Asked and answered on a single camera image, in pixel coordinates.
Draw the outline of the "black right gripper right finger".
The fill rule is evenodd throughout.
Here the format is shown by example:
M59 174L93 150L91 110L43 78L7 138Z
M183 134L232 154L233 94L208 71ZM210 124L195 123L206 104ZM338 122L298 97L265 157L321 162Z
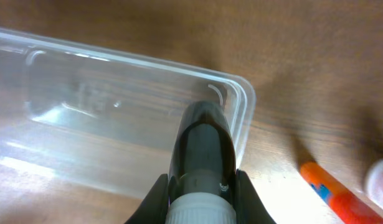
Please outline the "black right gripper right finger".
M234 209L236 224L275 224L258 196L249 176L236 171Z

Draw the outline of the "dark bottle white cap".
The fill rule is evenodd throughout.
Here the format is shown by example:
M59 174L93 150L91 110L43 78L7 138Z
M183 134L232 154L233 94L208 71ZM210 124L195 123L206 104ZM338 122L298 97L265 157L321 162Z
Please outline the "dark bottle white cap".
M221 107L189 105L169 169L166 223L235 223L234 180L235 149Z

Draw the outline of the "orange glue stick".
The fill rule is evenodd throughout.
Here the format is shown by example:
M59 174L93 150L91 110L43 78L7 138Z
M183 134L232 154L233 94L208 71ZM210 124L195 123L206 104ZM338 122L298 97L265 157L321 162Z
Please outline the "orange glue stick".
M347 224L383 224L383 218L316 162L305 162L299 172L327 206Z

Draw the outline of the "white pump bottle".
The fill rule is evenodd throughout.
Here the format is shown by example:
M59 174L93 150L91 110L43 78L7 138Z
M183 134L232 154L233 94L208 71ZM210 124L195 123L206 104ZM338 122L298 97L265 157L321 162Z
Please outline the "white pump bottle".
M383 159L375 162L368 170L364 181L364 192L383 210Z

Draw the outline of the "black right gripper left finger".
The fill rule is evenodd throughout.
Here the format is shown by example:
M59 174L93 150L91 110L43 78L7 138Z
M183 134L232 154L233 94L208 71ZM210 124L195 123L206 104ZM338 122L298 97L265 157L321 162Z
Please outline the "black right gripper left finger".
M161 174L125 224L165 224L169 208L168 175Z

